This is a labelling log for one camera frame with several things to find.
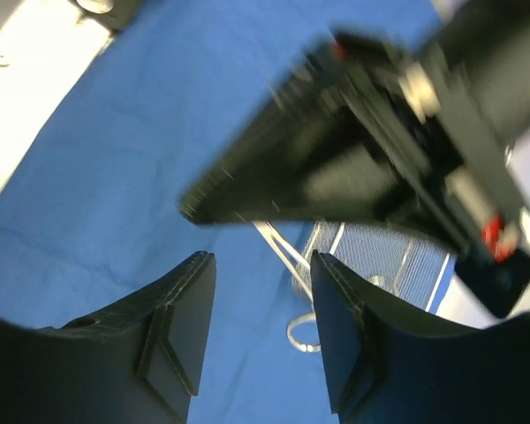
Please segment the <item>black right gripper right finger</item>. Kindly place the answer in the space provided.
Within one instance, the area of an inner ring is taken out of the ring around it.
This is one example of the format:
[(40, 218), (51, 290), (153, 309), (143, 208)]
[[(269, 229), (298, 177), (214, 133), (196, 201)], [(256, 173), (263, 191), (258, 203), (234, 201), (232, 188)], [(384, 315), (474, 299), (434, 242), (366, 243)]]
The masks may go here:
[(530, 423), (530, 312), (451, 322), (313, 253), (331, 410), (343, 423)]

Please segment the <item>blue surgical drape cloth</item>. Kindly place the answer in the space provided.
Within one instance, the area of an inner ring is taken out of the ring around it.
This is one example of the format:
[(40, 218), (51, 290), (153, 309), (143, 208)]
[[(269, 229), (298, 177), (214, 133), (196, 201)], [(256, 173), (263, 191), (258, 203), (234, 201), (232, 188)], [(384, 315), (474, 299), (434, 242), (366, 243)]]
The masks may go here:
[(301, 47), (342, 23), (417, 41), (428, 1), (149, 1), (65, 97), (0, 196), (0, 317), (61, 326), (198, 250), (216, 297), (192, 423), (334, 423), (305, 310), (250, 225), (198, 228), (187, 186)]

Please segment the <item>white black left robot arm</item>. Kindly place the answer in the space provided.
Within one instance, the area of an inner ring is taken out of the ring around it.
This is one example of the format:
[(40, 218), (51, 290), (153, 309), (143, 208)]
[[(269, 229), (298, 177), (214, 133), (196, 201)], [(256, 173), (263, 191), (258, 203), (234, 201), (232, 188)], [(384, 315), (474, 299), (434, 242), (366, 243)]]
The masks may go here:
[(530, 284), (530, 1), (469, 1), (416, 50), (338, 29), (311, 46), (185, 191), (191, 223), (325, 221), (438, 242), (487, 310)]

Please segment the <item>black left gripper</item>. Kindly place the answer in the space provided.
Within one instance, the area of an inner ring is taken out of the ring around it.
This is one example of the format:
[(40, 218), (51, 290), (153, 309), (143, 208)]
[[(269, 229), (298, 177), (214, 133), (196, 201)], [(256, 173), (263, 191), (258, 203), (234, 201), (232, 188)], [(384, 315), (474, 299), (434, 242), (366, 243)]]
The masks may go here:
[(530, 284), (522, 191), (443, 50), (337, 30), (185, 191), (191, 223), (370, 223), (435, 241), (487, 310)]

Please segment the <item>steel mesh instrument tray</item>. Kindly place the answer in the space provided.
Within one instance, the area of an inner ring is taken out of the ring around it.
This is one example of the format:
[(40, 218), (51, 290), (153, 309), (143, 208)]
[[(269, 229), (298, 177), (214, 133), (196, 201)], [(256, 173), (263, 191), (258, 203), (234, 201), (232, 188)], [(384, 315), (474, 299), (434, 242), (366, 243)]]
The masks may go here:
[(373, 284), (432, 314), (453, 277), (453, 259), (435, 244), (388, 228), (353, 223), (314, 226), (302, 252), (330, 253)]

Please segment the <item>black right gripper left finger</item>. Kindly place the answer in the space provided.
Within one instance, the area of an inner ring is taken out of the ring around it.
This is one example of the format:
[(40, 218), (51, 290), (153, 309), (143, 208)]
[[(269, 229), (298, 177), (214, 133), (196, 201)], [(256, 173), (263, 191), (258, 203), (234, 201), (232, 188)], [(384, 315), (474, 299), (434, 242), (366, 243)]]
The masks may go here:
[(0, 423), (186, 422), (215, 286), (215, 256), (197, 252), (62, 328), (0, 319)]

